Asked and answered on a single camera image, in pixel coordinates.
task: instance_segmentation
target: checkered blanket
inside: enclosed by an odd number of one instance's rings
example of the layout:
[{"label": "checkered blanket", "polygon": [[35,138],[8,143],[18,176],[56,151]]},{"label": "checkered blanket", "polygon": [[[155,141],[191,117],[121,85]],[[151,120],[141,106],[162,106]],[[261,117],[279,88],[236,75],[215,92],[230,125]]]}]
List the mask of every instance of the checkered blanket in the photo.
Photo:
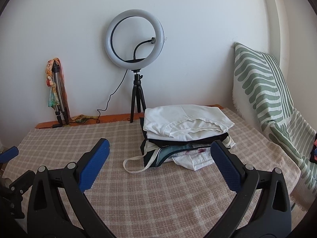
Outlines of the checkered blanket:
[{"label": "checkered blanket", "polygon": [[[235,123],[229,130],[237,144],[231,153],[259,170],[281,168],[290,193],[300,176],[296,164],[279,146],[232,111],[223,112]],[[9,162],[4,177],[15,180],[28,169],[36,172],[41,165],[48,169],[63,168],[71,161],[78,161],[100,138],[109,140],[110,155],[85,195],[118,238],[203,237],[235,196],[215,164],[191,171],[169,162],[139,174],[127,173],[123,160],[141,154],[143,135],[139,121],[31,130],[19,146],[19,156]],[[142,164],[140,160],[129,163],[128,167],[141,168]],[[23,195],[24,213],[30,190]],[[80,226],[64,190],[60,190],[72,223]],[[247,224],[258,197],[259,191],[240,226]]]}]

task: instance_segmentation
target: black tripod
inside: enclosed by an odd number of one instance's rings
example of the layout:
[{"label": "black tripod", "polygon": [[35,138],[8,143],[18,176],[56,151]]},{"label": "black tripod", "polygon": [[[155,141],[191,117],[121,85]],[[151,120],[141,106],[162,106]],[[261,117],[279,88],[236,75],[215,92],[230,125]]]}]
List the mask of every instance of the black tripod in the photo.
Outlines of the black tripod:
[{"label": "black tripod", "polygon": [[134,75],[133,89],[132,89],[130,122],[133,122],[135,98],[137,100],[137,112],[138,113],[141,112],[141,104],[142,104],[143,112],[146,109],[143,89],[141,86],[141,78],[143,78],[143,75],[138,74],[140,70],[133,70],[133,72],[135,73],[135,75]]}]

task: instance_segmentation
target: stack of clothes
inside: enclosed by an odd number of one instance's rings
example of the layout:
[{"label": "stack of clothes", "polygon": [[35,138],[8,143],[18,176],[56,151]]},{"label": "stack of clothes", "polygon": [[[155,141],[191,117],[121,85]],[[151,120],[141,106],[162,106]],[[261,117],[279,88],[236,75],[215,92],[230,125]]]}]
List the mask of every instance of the stack of clothes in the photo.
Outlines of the stack of clothes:
[{"label": "stack of clothes", "polygon": [[124,160],[144,160],[144,168],[159,167],[173,161],[191,170],[212,164],[211,143],[221,140],[230,149],[235,145],[228,134],[234,123],[218,108],[198,105],[174,105],[147,108],[140,118],[144,141],[142,156]]}]

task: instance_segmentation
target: cushion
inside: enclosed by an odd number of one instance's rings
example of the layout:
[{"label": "cushion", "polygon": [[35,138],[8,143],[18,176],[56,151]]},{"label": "cushion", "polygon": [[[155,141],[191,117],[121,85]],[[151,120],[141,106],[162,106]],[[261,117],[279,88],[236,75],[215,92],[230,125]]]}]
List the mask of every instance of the cushion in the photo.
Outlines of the cushion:
[{"label": "cushion", "polygon": [[317,165],[309,162],[316,135],[295,109],[286,81],[275,58],[235,43],[233,101],[242,117],[279,145],[301,169],[300,201],[316,196]]}]

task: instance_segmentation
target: folded white shirt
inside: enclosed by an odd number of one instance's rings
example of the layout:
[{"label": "folded white shirt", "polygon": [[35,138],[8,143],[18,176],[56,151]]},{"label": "folded white shirt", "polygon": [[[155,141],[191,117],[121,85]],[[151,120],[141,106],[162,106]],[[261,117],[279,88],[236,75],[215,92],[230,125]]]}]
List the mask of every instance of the folded white shirt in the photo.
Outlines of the folded white shirt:
[{"label": "folded white shirt", "polygon": [[191,141],[220,135],[234,123],[218,108],[172,105],[147,108],[143,130],[149,139]]},{"label": "folded white shirt", "polygon": [[148,139],[154,140],[170,140],[170,141],[190,141],[190,140],[200,140],[204,138],[213,137],[216,135],[223,134],[221,131],[199,131],[199,132],[189,132],[182,135],[178,135],[175,138],[159,136],[151,131],[147,131],[146,135]]}]

